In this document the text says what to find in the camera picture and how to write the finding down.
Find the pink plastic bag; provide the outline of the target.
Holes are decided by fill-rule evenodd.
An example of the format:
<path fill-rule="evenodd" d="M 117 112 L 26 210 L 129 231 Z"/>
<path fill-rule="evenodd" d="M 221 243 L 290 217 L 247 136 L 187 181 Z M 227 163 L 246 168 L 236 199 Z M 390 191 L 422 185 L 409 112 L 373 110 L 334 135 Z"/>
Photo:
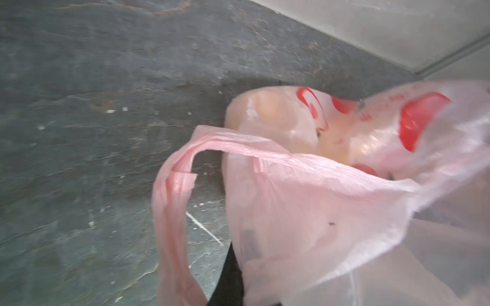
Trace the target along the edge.
<path fill-rule="evenodd" d="M 488 305 L 489 83 L 361 101 L 264 87 L 199 126 L 152 194 L 159 305 L 208 305 L 190 271 L 195 156 L 223 153 L 244 305 Z"/>

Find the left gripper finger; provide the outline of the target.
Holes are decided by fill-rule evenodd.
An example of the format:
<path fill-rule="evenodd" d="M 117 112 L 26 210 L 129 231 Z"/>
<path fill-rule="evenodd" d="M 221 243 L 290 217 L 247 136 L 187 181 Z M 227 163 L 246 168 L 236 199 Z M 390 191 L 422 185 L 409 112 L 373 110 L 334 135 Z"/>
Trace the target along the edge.
<path fill-rule="evenodd" d="M 244 285 L 233 244 L 230 245 L 218 284 L 208 306 L 243 306 Z"/>

